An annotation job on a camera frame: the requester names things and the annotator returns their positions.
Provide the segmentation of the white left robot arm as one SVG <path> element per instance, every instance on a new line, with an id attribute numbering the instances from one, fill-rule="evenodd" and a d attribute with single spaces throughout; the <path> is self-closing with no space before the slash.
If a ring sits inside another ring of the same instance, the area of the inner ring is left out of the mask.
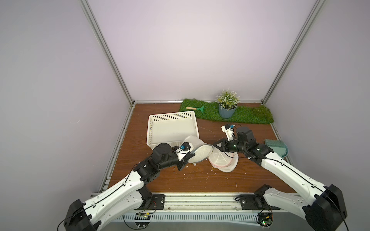
<path id="1" fill-rule="evenodd" d="M 59 225 L 67 231 L 100 231 L 131 210 L 148 209 L 153 195 L 146 185 L 165 168 L 185 168 L 189 159 L 195 156 L 192 150 L 193 146 L 188 142 L 176 147 L 167 143 L 157 145 L 150 156 L 134 165 L 117 184 L 85 202 L 78 199 L 71 203 Z"/>

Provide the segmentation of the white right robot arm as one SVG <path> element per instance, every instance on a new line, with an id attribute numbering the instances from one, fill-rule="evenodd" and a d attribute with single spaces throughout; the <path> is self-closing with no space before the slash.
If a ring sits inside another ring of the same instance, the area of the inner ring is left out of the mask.
<path id="1" fill-rule="evenodd" d="M 297 195 L 281 192 L 263 185 L 255 192 L 256 199 L 304 219 L 315 231 L 335 231 L 345 224 L 348 216 L 342 191 L 335 185 L 326 186 L 305 175 L 265 144 L 258 143 L 248 127 L 221 127 L 226 138 L 214 143 L 224 153 L 242 153 L 250 161 L 270 171 Z"/>

